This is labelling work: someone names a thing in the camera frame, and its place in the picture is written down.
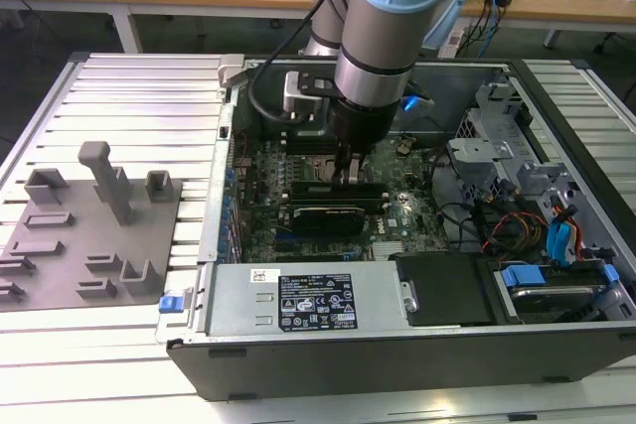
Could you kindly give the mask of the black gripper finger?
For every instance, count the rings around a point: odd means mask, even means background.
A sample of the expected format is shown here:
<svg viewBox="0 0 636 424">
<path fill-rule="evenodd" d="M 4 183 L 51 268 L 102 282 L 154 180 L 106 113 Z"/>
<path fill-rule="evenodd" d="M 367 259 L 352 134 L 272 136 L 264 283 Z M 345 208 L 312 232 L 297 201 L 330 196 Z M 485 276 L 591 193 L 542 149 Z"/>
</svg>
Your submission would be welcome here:
<svg viewBox="0 0 636 424">
<path fill-rule="evenodd" d="M 344 185 L 348 183 L 349 165 L 351 162 L 351 148 L 343 141 L 339 141 L 335 154 L 335 183 Z"/>
<path fill-rule="evenodd" d="M 363 167 L 365 164 L 366 152 L 353 151 L 349 163 L 349 183 L 352 185 L 363 184 L 365 182 L 365 173 Z"/>
</svg>

